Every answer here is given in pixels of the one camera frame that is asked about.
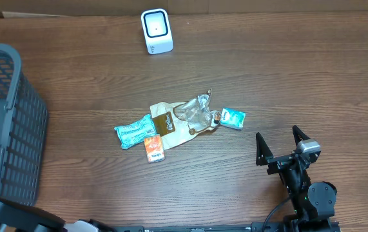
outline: teal snack wrapper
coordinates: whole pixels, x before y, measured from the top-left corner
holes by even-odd
[[[242,130],[246,114],[238,110],[229,108],[222,109],[220,124],[228,128]]]
[[[142,119],[130,125],[116,126],[114,129],[121,141],[122,149],[128,149],[133,145],[144,142],[146,137],[157,134],[150,114],[145,115]]]

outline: crumpled plastic bag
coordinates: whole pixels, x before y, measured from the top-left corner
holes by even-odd
[[[138,143],[144,142],[144,139],[157,134],[155,125],[151,120],[151,115],[147,114],[138,121],[125,125],[116,126],[115,131],[121,141],[121,148],[128,149]]]
[[[214,130],[221,113],[209,110],[211,90],[188,102],[160,102],[150,107],[152,121],[161,136],[164,150],[195,138],[199,133]]]

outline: white device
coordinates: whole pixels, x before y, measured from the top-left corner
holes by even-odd
[[[99,232],[98,228],[81,220],[73,224],[65,224],[64,228],[68,232]]]
[[[149,54],[169,52],[173,48],[168,14],[164,9],[147,10],[140,16]]]

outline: wood grain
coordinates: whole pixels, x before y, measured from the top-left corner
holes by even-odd
[[[19,50],[50,109],[37,206],[111,225],[260,221],[286,192],[255,166],[255,133],[284,155],[297,124],[322,145],[308,172],[338,188],[334,219],[367,229],[368,12],[170,21],[174,50],[150,56],[138,16],[0,20],[0,43]],[[121,150],[114,126],[209,88],[211,109],[247,113],[242,131],[219,127],[157,164],[142,144]]]

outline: orange candy box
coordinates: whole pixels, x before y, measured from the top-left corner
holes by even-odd
[[[149,163],[165,160],[164,148],[159,135],[145,138],[144,144]]]

